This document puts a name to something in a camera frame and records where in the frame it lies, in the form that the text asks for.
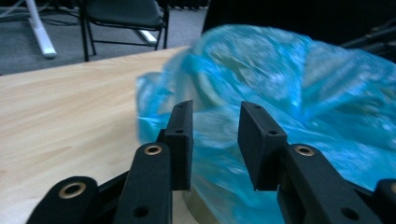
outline wooden table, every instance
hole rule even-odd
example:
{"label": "wooden table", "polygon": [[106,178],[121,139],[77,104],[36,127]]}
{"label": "wooden table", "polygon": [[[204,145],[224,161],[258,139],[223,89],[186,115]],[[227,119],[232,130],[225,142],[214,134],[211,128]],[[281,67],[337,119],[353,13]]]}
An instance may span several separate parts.
{"label": "wooden table", "polygon": [[[67,177],[100,185],[127,171],[140,146],[135,79],[181,50],[0,77],[0,222],[24,223]],[[197,223],[180,193],[174,223]]]}

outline screw hole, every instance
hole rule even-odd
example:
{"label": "screw hole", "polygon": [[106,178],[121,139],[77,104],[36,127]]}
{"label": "screw hole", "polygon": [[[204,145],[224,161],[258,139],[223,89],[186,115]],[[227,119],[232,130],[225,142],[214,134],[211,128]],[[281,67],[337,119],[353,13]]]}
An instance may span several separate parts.
{"label": "screw hole", "polygon": [[146,147],[145,153],[152,156],[152,155],[157,155],[159,154],[163,149],[159,146],[149,146]]}
{"label": "screw hole", "polygon": [[59,197],[62,199],[75,198],[84,192],[85,188],[87,188],[87,185],[82,182],[68,184],[59,191]]}
{"label": "screw hole", "polygon": [[359,215],[352,209],[350,208],[341,208],[341,213],[344,215],[344,217],[347,217],[352,220],[358,220]]}
{"label": "screw hole", "polygon": [[134,210],[134,217],[146,217],[149,209],[146,206],[139,206]]}
{"label": "screw hole", "polygon": [[308,147],[297,147],[296,151],[303,156],[313,156],[315,154],[314,150]]}

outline blue plastic bag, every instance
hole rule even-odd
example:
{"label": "blue plastic bag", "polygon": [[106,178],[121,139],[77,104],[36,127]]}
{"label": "blue plastic bag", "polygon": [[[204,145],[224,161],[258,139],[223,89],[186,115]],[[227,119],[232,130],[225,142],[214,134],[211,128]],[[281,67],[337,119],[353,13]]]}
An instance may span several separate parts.
{"label": "blue plastic bag", "polygon": [[194,101],[192,184],[221,223],[281,223],[253,191],[236,143],[241,101],[262,105],[290,143],[321,150],[347,180],[396,178],[396,65],[278,29],[223,26],[137,81],[139,138]]}

